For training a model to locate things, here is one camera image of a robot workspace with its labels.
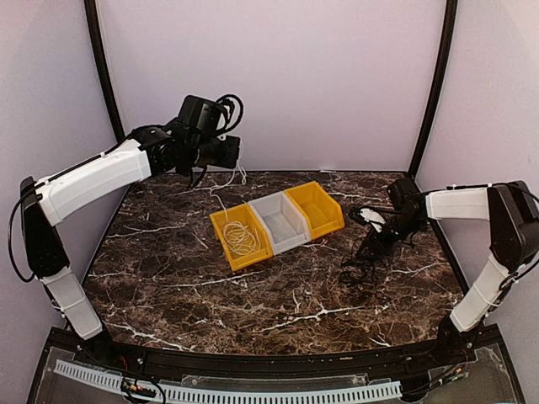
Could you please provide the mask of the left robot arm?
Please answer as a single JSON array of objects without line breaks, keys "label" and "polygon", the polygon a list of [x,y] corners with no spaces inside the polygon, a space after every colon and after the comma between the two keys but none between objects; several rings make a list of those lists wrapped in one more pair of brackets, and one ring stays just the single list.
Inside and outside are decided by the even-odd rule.
[{"label": "left robot arm", "polygon": [[12,212],[21,214],[24,250],[31,274],[65,316],[79,344],[101,367],[119,359],[119,349],[71,270],[57,225],[72,213],[117,189],[175,172],[196,187],[208,167],[234,169],[241,140],[232,131],[244,115],[243,101],[224,94],[215,101],[188,95],[165,125],[144,125],[123,141],[59,173],[20,184]]}]

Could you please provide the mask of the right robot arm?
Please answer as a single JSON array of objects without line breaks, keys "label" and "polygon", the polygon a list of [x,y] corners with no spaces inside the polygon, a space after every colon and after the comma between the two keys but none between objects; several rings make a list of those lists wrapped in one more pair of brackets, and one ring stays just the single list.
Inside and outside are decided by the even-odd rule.
[{"label": "right robot arm", "polygon": [[422,192],[411,178],[387,188],[391,208],[350,209],[351,220],[369,231],[355,256],[381,259],[397,242],[410,240],[426,224],[449,238],[464,270],[467,291],[437,328],[430,358],[447,365],[472,348],[483,320],[504,302],[512,286],[538,265],[538,198],[522,180],[450,185]]}]

